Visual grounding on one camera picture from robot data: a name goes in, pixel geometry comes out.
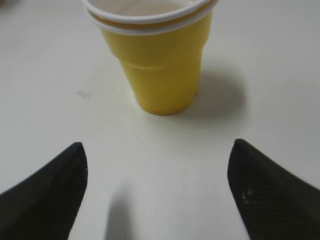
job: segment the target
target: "plastic cup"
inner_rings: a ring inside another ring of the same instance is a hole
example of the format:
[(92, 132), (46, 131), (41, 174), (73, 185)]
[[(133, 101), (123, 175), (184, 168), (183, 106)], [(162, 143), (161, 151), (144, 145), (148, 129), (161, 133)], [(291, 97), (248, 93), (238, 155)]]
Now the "plastic cup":
[(106, 12), (91, 0), (83, 1), (144, 110), (172, 115), (191, 105), (198, 93), (203, 47), (217, 0), (198, 0), (174, 11), (142, 16)]

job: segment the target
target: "white table surface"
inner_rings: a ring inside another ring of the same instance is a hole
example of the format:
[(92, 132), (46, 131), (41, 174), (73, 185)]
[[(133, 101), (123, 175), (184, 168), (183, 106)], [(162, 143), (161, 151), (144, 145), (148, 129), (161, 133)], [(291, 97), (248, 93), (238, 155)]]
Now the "white table surface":
[(70, 240), (112, 240), (122, 193), (131, 239), (247, 240), (227, 181), (236, 138), (320, 188), (319, 9), (220, 0), (196, 102), (164, 117), (137, 106), (80, 0), (11, 0), (0, 7), (0, 192), (81, 141), (89, 178)]

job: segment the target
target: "cup rim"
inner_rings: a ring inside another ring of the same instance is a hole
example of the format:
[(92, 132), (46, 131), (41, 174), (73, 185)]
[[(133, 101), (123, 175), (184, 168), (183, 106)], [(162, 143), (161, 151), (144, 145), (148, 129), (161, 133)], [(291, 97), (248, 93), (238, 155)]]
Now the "cup rim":
[(124, 24), (155, 24), (174, 20), (190, 13), (193, 13), (203, 5), (207, 4), (211, 0), (198, 0), (191, 5), (182, 7), (178, 10), (169, 11), (161, 14), (147, 15), (147, 16), (125, 16), (103, 11), (95, 7), (90, 0), (82, 0), (84, 6), (94, 15), (107, 19), (116, 23)]

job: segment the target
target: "small speck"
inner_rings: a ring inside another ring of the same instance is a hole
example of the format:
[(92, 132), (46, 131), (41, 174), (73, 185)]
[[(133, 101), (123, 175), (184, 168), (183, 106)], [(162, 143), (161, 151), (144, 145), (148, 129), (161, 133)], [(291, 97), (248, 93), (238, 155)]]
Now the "small speck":
[(84, 92), (84, 91), (78, 91), (77, 95), (82, 98), (82, 99), (89, 99), (91, 98), (91, 93), (90, 92)]

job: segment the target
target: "textured black surface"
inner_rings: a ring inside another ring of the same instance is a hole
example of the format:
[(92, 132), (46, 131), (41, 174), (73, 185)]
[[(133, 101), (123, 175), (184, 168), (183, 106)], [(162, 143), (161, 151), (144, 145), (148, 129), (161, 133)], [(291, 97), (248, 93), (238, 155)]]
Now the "textured black surface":
[(77, 142), (0, 195), (0, 240), (66, 240), (87, 187), (84, 148)]
[(229, 185), (252, 240), (320, 240), (320, 191), (238, 139)]

